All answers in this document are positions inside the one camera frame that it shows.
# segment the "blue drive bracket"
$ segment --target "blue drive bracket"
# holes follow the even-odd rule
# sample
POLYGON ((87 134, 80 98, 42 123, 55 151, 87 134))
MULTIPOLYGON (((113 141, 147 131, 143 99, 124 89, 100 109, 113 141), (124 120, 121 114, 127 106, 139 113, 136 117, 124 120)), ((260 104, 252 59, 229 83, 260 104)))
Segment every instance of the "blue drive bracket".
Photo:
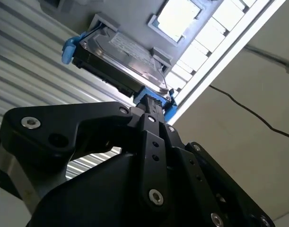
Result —
POLYGON ((160 100, 162 103, 162 108, 165 110, 165 121, 169 121, 177 112, 177 104, 175 102, 175 99, 173 97, 174 95, 174 90, 170 90, 169 94, 171 96, 171 102, 169 102, 168 100, 166 100, 165 98, 163 98, 162 96, 156 94, 155 92, 153 92, 152 90, 150 90, 147 87, 143 87, 143 89, 134 96, 134 103, 138 104, 140 102, 140 100, 143 98, 144 95, 149 95, 157 100, 160 100))
POLYGON ((67 41, 65 41, 62 47, 62 56, 61 61, 63 64, 70 64, 74 52, 76 50, 76 46, 78 43, 87 35, 87 32, 83 32, 80 36, 74 36, 67 41))

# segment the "hard drive label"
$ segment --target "hard drive label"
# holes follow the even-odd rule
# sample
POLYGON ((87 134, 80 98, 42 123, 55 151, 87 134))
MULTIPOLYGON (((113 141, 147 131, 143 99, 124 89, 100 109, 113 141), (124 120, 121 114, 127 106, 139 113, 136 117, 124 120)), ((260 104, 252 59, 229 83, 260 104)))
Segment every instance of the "hard drive label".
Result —
POLYGON ((155 59, 150 55, 149 51, 122 33, 116 33, 110 43, 156 70, 155 59))

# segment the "white wall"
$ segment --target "white wall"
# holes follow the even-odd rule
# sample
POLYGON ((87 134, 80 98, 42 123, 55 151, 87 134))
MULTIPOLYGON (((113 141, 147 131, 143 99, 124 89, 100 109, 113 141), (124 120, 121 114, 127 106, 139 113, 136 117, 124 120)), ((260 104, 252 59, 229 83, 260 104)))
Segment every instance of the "white wall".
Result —
POLYGON ((276 227, 289 227, 289 213, 275 221, 276 227))
MULTIPOLYGON (((250 44, 289 59, 289 0, 250 44)), ((289 75, 283 68, 242 51, 212 85, 289 133, 289 75)), ((211 88, 174 126, 184 142, 202 144, 272 219, 289 212, 289 138, 211 88)))
POLYGON ((24 203, 0 188, 0 227, 25 227, 30 218, 24 203))

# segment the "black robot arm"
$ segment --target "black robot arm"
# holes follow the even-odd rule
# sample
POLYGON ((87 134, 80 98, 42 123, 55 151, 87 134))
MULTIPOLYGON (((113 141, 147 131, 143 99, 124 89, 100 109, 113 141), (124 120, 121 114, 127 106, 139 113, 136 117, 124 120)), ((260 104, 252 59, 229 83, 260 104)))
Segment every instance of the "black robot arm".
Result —
POLYGON ((23 107, 0 128, 0 187, 32 213, 29 227, 274 227, 198 143, 181 142, 147 95, 117 102, 23 107), (67 181, 69 161, 121 153, 67 181))

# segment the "corrugated metal wall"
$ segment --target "corrugated metal wall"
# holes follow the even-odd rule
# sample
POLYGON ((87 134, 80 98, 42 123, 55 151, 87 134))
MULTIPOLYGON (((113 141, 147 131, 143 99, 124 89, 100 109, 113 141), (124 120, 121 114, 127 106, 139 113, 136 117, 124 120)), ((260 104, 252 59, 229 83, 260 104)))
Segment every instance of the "corrugated metal wall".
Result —
MULTIPOLYGON (((14 107, 120 101, 130 99, 116 89, 61 63, 66 39, 77 35, 40 9, 37 0, 0 0, 0 125, 14 107)), ((119 153, 119 149, 71 162, 74 177, 119 153)))

